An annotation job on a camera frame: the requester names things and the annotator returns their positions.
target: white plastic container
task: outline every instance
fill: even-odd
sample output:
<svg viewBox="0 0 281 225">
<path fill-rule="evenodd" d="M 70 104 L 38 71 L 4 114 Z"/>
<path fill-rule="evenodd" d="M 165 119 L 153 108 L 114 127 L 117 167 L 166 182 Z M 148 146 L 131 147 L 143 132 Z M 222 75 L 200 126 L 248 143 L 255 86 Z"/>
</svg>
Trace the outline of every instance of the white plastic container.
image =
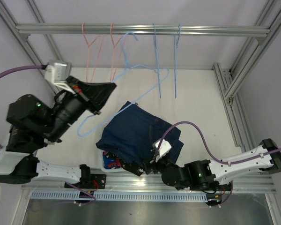
<svg viewBox="0 0 281 225">
<path fill-rule="evenodd" d="M 104 161 L 103 161 L 103 152 L 99 154 L 99 162 L 101 162 L 101 170 L 105 173 L 116 173 L 116 172 L 124 172 L 123 168 L 118 169 L 105 169 L 104 168 Z"/>
</svg>

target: gray wall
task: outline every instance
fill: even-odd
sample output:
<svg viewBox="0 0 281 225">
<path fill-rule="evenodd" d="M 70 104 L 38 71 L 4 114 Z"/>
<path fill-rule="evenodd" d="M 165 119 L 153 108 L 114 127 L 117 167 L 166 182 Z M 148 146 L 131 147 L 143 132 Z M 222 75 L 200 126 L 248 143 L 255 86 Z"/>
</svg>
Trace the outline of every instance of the gray wall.
<svg viewBox="0 0 281 225">
<path fill-rule="evenodd" d="M 272 138 L 281 147 L 281 32 L 246 79 L 240 95 L 254 139 Z M 273 180 L 281 199 L 281 173 Z"/>
<path fill-rule="evenodd" d="M 25 65 L 31 65 L 31 62 L 0 19 L 0 72 Z M 27 93 L 31 93 L 48 105 L 52 105 L 52 91 L 37 71 L 18 72 L 0 79 L 0 143 L 8 134 L 9 124 L 5 122 L 8 104 Z M 0 185 L 0 225 L 8 225 L 13 217 L 20 187 Z"/>
</svg>

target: metal rod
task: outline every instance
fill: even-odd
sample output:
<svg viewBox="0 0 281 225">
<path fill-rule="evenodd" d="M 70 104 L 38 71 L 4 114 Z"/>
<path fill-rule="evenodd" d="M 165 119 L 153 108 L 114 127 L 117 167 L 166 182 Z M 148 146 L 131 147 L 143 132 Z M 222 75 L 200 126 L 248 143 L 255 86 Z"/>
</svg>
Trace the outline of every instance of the metal rod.
<svg viewBox="0 0 281 225">
<path fill-rule="evenodd" d="M 258 20 L 255 23 L 255 26 L 263 25 L 265 19 L 271 13 L 275 2 L 276 2 L 275 0 L 268 0 L 267 1 L 267 3 L 264 6 Z M 252 46 L 253 43 L 254 43 L 254 38 L 252 38 L 252 37 L 247 38 L 245 44 L 243 45 L 241 51 L 239 52 L 239 54 L 237 56 L 237 58 L 233 62 L 233 66 L 230 70 L 232 75 L 238 70 L 239 62 L 241 62 L 244 59 L 246 53 L 248 52 L 248 50 L 250 49 L 250 47 Z"/>
<path fill-rule="evenodd" d="M 254 53 L 246 63 L 245 67 L 235 76 L 233 82 L 231 83 L 231 85 L 229 86 L 228 90 L 225 93 L 225 99 L 227 101 L 229 101 L 230 98 L 233 98 L 236 95 L 241 85 L 243 84 L 246 76 L 253 70 L 253 68 L 261 59 L 262 55 L 266 52 L 266 50 L 269 48 L 271 43 L 278 36 L 279 32 L 281 31 L 281 12 L 275 19 L 270 30 L 271 31 L 268 33 L 263 44 L 259 45 L 255 49 Z"/>
<path fill-rule="evenodd" d="M 110 34 L 110 24 L 86 23 L 85 34 Z M 80 23 L 20 23 L 16 27 L 21 34 L 81 34 Z M 153 25 L 128 25 L 114 24 L 112 33 L 123 35 L 128 31 L 139 35 L 153 35 Z M 268 27 L 260 26 L 181 26 L 181 35 L 200 36 L 241 36 L 241 37 L 266 37 Z M 157 35 L 177 35 L 179 26 L 156 25 Z"/>
<path fill-rule="evenodd" d="M 44 23 L 44 19 L 35 3 L 34 0 L 26 0 L 26 3 L 34 17 L 34 19 L 38 22 L 38 23 Z M 59 49 L 58 47 L 56 46 L 56 43 L 54 42 L 52 36 L 50 34 L 44 34 L 44 38 L 46 39 L 54 57 L 57 59 L 57 60 L 63 60 L 62 59 L 62 56 L 59 52 Z"/>
<path fill-rule="evenodd" d="M 43 64 L 41 58 L 37 52 L 32 47 L 31 43 L 28 40 L 24 40 L 18 30 L 15 28 L 17 21 L 15 20 L 12 13 L 9 11 L 8 7 L 5 5 L 4 1 L 0 0 L 0 17 L 3 22 L 6 24 L 12 35 L 15 37 L 15 40 L 19 43 L 25 54 L 31 60 L 34 65 Z M 49 84 L 54 93 L 57 93 L 59 90 L 56 86 Z"/>
</svg>

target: gray floor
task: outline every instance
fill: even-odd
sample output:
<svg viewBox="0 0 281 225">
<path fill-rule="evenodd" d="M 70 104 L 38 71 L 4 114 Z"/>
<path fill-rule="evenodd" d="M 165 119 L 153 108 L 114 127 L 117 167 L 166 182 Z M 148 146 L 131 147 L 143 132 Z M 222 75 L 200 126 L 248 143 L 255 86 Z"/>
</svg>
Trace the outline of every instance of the gray floor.
<svg viewBox="0 0 281 225">
<path fill-rule="evenodd" d="M 204 203 L 98 201 L 78 207 L 31 200 L 23 225 L 272 225 L 264 195 L 232 195 L 219 208 Z"/>
</svg>

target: navy blue cloth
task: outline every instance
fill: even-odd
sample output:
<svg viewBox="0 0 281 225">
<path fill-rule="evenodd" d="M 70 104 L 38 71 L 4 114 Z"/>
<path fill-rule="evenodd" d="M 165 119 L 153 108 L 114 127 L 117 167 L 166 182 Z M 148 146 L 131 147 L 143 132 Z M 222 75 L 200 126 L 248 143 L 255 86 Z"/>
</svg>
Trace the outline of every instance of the navy blue cloth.
<svg viewBox="0 0 281 225">
<path fill-rule="evenodd" d="M 133 104 L 110 121 L 96 146 L 117 155 L 128 164 L 136 162 L 143 168 L 143 162 L 154 156 L 154 152 L 151 152 L 152 144 L 170 126 L 170 123 Z M 179 141 L 180 134 L 181 131 L 175 127 L 165 138 L 172 146 L 169 155 L 173 163 L 177 161 L 183 147 L 183 143 Z"/>
</svg>

